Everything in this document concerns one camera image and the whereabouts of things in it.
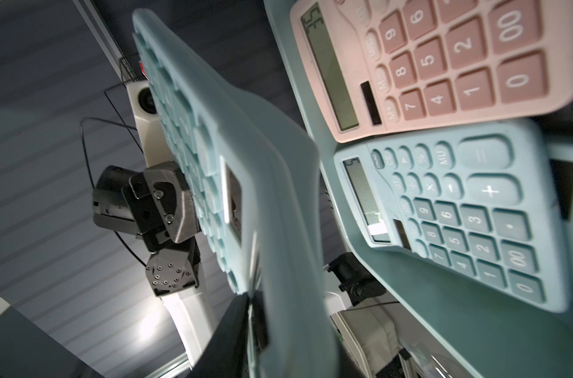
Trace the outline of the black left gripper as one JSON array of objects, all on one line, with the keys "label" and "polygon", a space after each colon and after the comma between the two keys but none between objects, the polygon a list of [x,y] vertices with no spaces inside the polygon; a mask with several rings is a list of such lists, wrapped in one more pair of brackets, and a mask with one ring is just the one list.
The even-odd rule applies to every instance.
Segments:
[{"label": "black left gripper", "polygon": [[94,186],[93,210],[95,225],[137,236],[152,253],[201,231],[191,188],[176,162],[142,172],[108,166]]}]

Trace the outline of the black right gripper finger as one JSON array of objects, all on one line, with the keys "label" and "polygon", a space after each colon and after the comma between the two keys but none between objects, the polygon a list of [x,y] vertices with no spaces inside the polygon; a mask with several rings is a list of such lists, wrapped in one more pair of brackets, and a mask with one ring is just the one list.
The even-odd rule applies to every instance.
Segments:
[{"label": "black right gripper finger", "polygon": [[188,378],[243,377],[249,296],[235,297]]}]

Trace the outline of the mint green storage box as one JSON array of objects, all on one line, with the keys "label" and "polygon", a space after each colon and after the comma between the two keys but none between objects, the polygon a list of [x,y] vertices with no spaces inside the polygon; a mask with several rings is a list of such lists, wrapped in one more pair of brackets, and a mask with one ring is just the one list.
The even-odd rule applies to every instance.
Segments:
[{"label": "mint green storage box", "polygon": [[265,9],[345,244],[401,305],[475,377],[573,377],[573,309],[553,314],[363,238],[333,157],[337,143],[308,83],[290,21],[291,1]]}]

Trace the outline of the teal calculator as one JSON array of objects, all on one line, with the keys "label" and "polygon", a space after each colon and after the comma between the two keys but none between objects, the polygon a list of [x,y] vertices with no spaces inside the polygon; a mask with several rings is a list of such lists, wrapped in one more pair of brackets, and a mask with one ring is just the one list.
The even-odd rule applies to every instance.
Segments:
[{"label": "teal calculator", "polygon": [[413,253],[552,313],[570,306],[564,226],[535,122],[388,135],[334,163],[369,247]]}]

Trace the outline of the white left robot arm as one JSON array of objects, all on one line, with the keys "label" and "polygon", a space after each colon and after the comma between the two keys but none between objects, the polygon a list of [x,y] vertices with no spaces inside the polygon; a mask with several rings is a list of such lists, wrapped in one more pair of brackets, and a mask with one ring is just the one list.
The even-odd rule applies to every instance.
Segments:
[{"label": "white left robot arm", "polygon": [[196,207],[179,166],[163,162],[135,172],[110,165],[93,185],[92,202],[95,225],[145,244],[149,286],[168,310],[190,365],[196,365],[217,320],[206,295]]}]

